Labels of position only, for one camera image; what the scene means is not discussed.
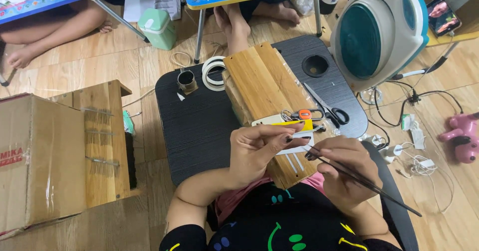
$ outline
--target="green storage box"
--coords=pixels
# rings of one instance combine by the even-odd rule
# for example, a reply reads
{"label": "green storage box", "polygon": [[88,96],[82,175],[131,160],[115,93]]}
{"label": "green storage box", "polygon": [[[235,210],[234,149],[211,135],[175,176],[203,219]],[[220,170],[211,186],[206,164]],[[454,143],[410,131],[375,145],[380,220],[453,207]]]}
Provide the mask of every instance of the green storage box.
{"label": "green storage box", "polygon": [[167,11],[148,8],[138,21],[141,31],[153,47],[171,50],[176,41],[176,31]]}

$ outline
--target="long black tweezers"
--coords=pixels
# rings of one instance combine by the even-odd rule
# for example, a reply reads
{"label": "long black tweezers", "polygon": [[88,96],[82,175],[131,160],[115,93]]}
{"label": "long black tweezers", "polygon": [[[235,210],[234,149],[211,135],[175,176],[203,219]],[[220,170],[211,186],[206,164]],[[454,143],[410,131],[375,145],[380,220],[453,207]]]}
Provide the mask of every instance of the long black tweezers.
{"label": "long black tweezers", "polygon": [[371,190],[371,191],[373,191],[373,192],[376,192],[376,193],[378,193],[379,195],[385,197],[386,199],[392,201],[393,203],[395,203],[395,204],[397,204],[397,205],[403,207],[404,209],[406,209],[406,210],[408,210],[408,211],[411,211],[411,212],[414,213],[416,216],[422,217],[422,215],[421,215],[418,211],[412,209],[411,207],[405,205],[405,204],[402,203],[402,202],[398,202],[396,199],[394,199],[393,197],[389,196],[389,195],[388,195],[387,193],[385,193],[382,189],[380,189],[378,186],[376,186],[371,180],[369,180],[366,176],[360,174],[359,172],[354,171],[354,170],[352,170],[351,168],[348,168],[347,166],[345,166],[343,163],[336,161],[338,164],[340,164],[341,166],[343,166],[344,168],[346,168],[346,169],[349,170],[349,172],[348,172],[348,171],[345,171],[345,170],[339,168],[338,166],[335,166],[335,165],[333,165],[332,163],[325,161],[324,159],[322,159],[322,158],[319,157],[318,155],[312,153],[311,151],[309,151],[309,153],[310,153],[312,156],[316,157],[317,159],[321,160],[322,162],[324,162],[324,163],[326,163],[326,164],[329,164],[331,167],[335,168],[338,172],[341,172],[341,173],[343,173],[343,174],[345,174],[345,175],[351,177],[354,181],[356,181],[357,183],[363,185],[364,187],[368,188],[369,190]]}

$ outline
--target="hand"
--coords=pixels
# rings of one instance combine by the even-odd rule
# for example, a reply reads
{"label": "hand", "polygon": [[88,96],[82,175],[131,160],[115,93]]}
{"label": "hand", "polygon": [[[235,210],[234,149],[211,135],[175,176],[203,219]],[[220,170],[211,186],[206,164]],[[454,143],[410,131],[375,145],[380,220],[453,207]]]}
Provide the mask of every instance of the hand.
{"label": "hand", "polygon": [[[337,136],[327,138],[314,145],[314,148],[320,150],[309,150],[318,156],[323,156],[330,160],[335,166],[341,168],[335,161],[343,163],[352,170],[366,176],[376,186],[382,187],[383,183],[377,173],[377,166],[369,157],[368,151],[362,144],[353,138]],[[321,163],[317,167],[318,172],[324,176],[324,192],[328,199],[345,214],[351,213],[362,202],[374,197],[375,192],[356,183],[349,176],[338,173],[338,171],[327,163]]]}
{"label": "hand", "polygon": [[281,150],[305,146],[311,138],[293,138],[304,122],[292,125],[257,125],[242,127],[231,133],[229,176],[233,189],[260,179],[268,162]]}

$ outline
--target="pink toy dog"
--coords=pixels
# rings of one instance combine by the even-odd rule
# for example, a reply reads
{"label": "pink toy dog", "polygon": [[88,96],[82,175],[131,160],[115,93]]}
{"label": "pink toy dog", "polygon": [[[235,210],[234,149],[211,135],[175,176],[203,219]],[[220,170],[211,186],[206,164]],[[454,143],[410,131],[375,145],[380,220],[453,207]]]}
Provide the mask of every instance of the pink toy dog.
{"label": "pink toy dog", "polygon": [[479,138],[476,136],[477,120],[479,120],[479,113],[456,114],[449,120],[449,125],[454,130],[439,136],[443,142],[452,139],[452,144],[456,148],[456,158],[462,163],[474,162],[476,153],[479,153]]}

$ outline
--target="phone screen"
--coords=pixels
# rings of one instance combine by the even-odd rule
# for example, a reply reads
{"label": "phone screen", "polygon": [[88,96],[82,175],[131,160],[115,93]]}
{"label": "phone screen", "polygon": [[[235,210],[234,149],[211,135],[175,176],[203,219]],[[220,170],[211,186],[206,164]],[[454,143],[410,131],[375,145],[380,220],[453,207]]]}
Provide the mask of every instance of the phone screen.
{"label": "phone screen", "polygon": [[440,37],[459,27],[461,22],[444,0],[433,0],[427,5],[429,27]]}

